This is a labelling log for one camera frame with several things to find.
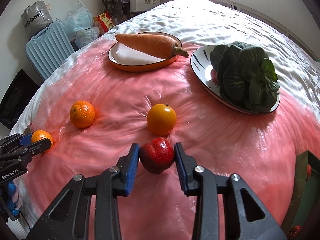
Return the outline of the orange mandarin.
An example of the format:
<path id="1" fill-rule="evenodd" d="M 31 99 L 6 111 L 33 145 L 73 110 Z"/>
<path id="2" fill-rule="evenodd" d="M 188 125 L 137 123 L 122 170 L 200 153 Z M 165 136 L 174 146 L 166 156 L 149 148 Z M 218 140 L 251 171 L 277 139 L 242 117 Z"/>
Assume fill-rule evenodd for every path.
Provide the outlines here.
<path id="1" fill-rule="evenodd" d="M 50 147 L 43 151 L 44 153 L 46 153 L 51 150 L 54 144 L 53 137 L 49 132 L 41 129 L 36 130 L 31 136 L 31 144 L 36 145 L 43 139 L 48 139 L 50 141 Z"/>
<path id="2" fill-rule="evenodd" d="M 95 109 L 87 101 L 77 101 L 72 105 L 69 117 L 75 127 L 86 128 L 91 126 L 95 120 Z"/>

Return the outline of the red apple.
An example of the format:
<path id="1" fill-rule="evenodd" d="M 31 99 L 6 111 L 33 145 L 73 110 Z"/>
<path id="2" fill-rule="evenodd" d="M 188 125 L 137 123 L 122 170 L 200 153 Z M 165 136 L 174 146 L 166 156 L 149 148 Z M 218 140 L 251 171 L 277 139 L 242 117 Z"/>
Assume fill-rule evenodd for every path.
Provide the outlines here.
<path id="1" fill-rule="evenodd" d="M 311 168 L 311 166 L 308 164 L 308 165 L 307 165 L 307 169 L 306 169 L 306 181 L 308 181 L 309 178 L 311 177 L 311 172 L 312 172 L 312 168 Z"/>
<path id="2" fill-rule="evenodd" d="M 161 174 L 171 167 L 175 160 L 174 150 L 164 137 L 156 137 L 139 149 L 139 159 L 151 174 Z"/>
<path id="3" fill-rule="evenodd" d="M 301 229 L 302 229 L 302 226 L 300 226 L 300 225 L 293 226 L 287 234 L 287 239 L 294 240 L 297 237 L 297 235 L 299 234 L 299 232 L 301 231 Z"/>

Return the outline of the small orange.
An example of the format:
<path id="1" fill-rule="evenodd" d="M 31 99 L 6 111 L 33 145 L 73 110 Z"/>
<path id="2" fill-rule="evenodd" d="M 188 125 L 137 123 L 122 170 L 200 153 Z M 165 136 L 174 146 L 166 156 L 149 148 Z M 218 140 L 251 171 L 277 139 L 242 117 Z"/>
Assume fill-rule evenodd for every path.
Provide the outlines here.
<path id="1" fill-rule="evenodd" d="M 176 112 L 166 104 L 156 104 L 147 114 L 147 128 L 155 135 L 165 136 L 169 134 L 177 120 Z"/>

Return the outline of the green rectangular tray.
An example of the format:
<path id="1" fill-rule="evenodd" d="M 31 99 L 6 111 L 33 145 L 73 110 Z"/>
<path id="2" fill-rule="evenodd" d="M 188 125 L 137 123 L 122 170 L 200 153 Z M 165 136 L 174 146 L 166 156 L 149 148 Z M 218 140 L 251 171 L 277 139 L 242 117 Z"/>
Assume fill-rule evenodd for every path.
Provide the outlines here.
<path id="1" fill-rule="evenodd" d="M 306 181 L 308 164 L 312 172 Z M 296 156 L 293 193 L 281 225 L 286 237 L 295 225 L 302 226 L 295 239 L 319 239 L 319 159 L 309 150 Z"/>

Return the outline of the pink plastic sheet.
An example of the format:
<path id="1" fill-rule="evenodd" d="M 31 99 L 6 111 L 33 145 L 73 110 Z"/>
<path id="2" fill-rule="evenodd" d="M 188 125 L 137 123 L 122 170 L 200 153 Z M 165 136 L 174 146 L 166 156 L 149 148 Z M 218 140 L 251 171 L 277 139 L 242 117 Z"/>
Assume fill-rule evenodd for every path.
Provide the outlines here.
<path id="1" fill-rule="evenodd" d="M 196 161 L 221 175 L 239 174 L 282 222 L 290 204 L 296 155 L 319 155 L 319 123 L 285 91 L 268 115 L 235 111 L 210 95 L 188 59 L 148 73 L 126 73 L 110 64 L 111 42 L 83 51 L 57 83 L 44 90 L 32 120 L 34 130 L 53 137 L 50 151 L 30 163 L 24 183 L 37 215 L 75 174 L 101 174 L 126 155 L 131 144 L 153 138 L 146 117 L 150 108 L 168 103 L 177 115 L 168 135 Z M 75 127 L 69 112 L 77 101 L 95 109 L 95 120 Z"/>

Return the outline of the light blue suitcase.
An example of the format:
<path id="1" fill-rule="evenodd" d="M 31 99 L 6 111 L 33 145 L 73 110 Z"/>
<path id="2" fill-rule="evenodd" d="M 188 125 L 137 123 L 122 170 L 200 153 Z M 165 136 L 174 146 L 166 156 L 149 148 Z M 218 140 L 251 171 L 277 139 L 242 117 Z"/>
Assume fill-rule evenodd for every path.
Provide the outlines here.
<path id="1" fill-rule="evenodd" d="M 59 22 L 34 35 L 25 46 L 28 61 L 44 80 L 59 68 L 74 49 Z"/>

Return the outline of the grey printed bag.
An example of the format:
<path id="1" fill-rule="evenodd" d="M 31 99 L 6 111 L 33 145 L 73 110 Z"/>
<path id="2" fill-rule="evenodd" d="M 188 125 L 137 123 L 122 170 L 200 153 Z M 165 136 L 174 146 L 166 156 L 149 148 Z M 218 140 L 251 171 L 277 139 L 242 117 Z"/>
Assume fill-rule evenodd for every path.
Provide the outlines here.
<path id="1" fill-rule="evenodd" d="M 29 39 L 53 23 L 44 1 L 36 1 L 33 5 L 27 6 L 21 15 L 21 19 Z"/>

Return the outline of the orange rimmed plate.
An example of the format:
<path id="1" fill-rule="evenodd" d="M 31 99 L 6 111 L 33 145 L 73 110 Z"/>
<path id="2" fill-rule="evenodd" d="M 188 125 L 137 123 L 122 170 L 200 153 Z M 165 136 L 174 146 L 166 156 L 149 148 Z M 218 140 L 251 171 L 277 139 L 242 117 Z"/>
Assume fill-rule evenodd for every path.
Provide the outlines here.
<path id="1" fill-rule="evenodd" d="M 173 35 L 159 32 L 139 33 L 139 34 L 155 34 L 164 35 L 173 38 L 178 46 L 182 48 L 181 41 Z M 163 68 L 178 59 L 179 56 L 173 56 L 169 59 L 160 59 L 140 51 L 131 49 L 118 41 L 109 49 L 108 59 L 118 69 L 127 72 L 148 72 Z"/>

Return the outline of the translucent blue plastic bag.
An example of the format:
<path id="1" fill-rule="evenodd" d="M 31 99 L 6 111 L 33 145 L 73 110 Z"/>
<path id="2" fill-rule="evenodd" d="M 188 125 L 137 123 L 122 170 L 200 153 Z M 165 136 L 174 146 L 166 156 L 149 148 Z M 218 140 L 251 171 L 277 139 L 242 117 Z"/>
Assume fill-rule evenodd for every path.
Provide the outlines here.
<path id="1" fill-rule="evenodd" d="M 100 36 L 99 28 L 94 25 L 91 12 L 80 0 L 78 0 L 76 11 L 70 12 L 65 20 L 56 18 L 56 21 L 62 25 L 69 41 L 79 49 Z"/>

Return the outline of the red yellow snack bag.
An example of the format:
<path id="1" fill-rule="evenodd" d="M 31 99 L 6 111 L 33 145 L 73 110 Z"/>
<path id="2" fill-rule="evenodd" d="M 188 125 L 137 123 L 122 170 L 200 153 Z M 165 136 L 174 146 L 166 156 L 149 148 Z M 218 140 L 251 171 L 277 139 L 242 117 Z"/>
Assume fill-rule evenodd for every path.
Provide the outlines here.
<path id="1" fill-rule="evenodd" d="M 112 21 L 112 17 L 108 11 L 98 15 L 95 22 L 98 23 L 100 35 L 107 33 L 109 30 L 115 27 L 115 24 Z"/>

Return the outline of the green leafy vegetable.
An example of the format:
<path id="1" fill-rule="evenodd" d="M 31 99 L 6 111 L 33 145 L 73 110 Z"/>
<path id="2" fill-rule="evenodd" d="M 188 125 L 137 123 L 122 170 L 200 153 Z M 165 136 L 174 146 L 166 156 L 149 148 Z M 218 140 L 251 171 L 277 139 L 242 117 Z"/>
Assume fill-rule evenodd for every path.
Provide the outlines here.
<path id="1" fill-rule="evenodd" d="M 263 48 L 239 41 L 219 44 L 209 59 L 225 101 L 253 113 L 271 112 L 280 85 L 274 64 Z"/>

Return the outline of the orange carrot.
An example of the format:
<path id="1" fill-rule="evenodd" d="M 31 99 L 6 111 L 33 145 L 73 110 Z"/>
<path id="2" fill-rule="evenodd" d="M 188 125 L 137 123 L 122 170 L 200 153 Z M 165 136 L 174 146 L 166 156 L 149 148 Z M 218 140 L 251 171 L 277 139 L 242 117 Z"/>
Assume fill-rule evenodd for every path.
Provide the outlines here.
<path id="1" fill-rule="evenodd" d="M 155 34 L 116 34 L 116 40 L 137 51 L 160 59 L 173 56 L 189 57 L 186 50 L 181 49 L 171 37 Z"/>

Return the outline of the striped white plate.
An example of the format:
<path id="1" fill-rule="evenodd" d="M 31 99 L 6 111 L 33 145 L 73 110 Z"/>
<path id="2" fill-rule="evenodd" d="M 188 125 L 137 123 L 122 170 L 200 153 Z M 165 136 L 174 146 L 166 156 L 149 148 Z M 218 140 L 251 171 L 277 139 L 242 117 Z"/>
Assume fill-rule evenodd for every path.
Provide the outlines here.
<path id="1" fill-rule="evenodd" d="M 210 52 L 217 46 L 217 44 L 211 44 L 207 46 L 202 46 L 196 49 L 191 57 L 190 57 L 190 65 L 191 68 L 200 81 L 201 85 L 218 101 L 223 103 L 224 105 L 239 111 L 241 113 L 246 114 L 268 114 L 274 112 L 279 104 L 280 104 L 280 91 L 277 91 L 277 100 L 276 103 L 271 107 L 271 109 L 267 113 L 257 113 L 247 109 L 243 109 L 238 107 L 226 99 L 224 99 L 221 95 L 221 86 L 219 85 L 216 77 L 215 70 L 213 70 L 209 54 Z"/>

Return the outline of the white paper shopping bag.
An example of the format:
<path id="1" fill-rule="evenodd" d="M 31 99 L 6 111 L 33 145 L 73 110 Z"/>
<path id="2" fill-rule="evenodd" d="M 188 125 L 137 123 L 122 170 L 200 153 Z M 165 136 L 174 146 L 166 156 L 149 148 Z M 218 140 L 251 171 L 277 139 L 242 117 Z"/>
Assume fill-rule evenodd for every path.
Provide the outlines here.
<path id="1" fill-rule="evenodd" d="M 160 0 L 130 0 L 130 12 L 146 12 L 159 4 Z"/>

